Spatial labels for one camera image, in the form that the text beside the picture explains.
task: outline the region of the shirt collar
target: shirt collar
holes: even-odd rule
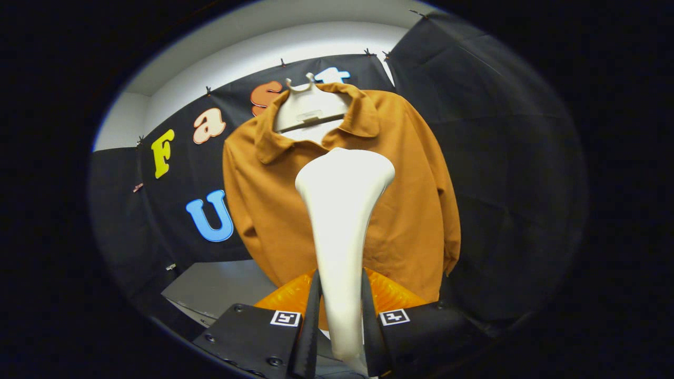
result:
[[[341,92],[351,97],[351,104],[339,129],[358,137],[374,138],[379,134],[379,117],[374,102],[356,86],[344,83],[317,83],[325,92]],[[262,114],[257,116],[255,153],[265,165],[274,161],[296,141],[274,132],[274,120],[289,91],[277,96]]]

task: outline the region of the shirt sleeve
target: shirt sleeve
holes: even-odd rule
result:
[[[454,186],[450,178],[450,172],[442,154],[440,145],[437,143],[431,128],[421,117],[419,112],[406,100],[407,115],[414,125],[417,135],[423,145],[426,159],[433,172],[437,193],[442,207],[442,221],[445,231],[445,251],[443,259],[443,272],[449,275],[459,260],[461,248],[461,227],[459,223],[459,211],[456,205]]]
[[[248,253],[253,257],[255,262],[260,266],[260,268],[267,274],[269,279],[277,286],[281,286],[280,280],[272,276],[271,265],[266,259],[264,254],[264,249],[262,247],[262,242],[257,236],[257,231],[253,224],[253,219],[250,216],[245,205],[245,198],[239,187],[238,182],[238,170],[236,167],[236,161],[232,156],[232,152],[227,146],[227,141],[225,140],[224,148],[222,152],[222,172],[224,178],[224,195],[227,200],[227,206],[229,207],[229,213],[234,222],[234,227],[241,237],[241,241],[245,245]]]

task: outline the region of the white ceiling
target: white ceiling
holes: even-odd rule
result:
[[[438,11],[409,0],[262,0],[232,11],[177,41],[151,61],[125,92],[152,96],[185,68],[228,46],[272,32],[316,22],[373,22],[412,28],[426,14]]]

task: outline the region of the white plastic tool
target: white plastic tool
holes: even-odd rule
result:
[[[335,148],[306,164],[295,179],[311,219],[332,353],[364,375],[363,247],[372,210],[394,177],[383,155]]]

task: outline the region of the blue letter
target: blue letter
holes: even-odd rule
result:
[[[219,230],[211,228],[206,220],[206,215],[204,214],[204,202],[199,199],[190,201],[185,209],[192,215],[194,220],[194,225],[197,226],[199,233],[202,234],[203,238],[206,238],[211,242],[222,242],[225,239],[228,239],[232,236],[234,232],[234,225],[232,224],[232,218],[227,212],[227,208],[224,206],[224,191],[219,189],[213,191],[206,196],[206,199],[209,203],[213,204],[215,211],[218,213],[222,227]]]

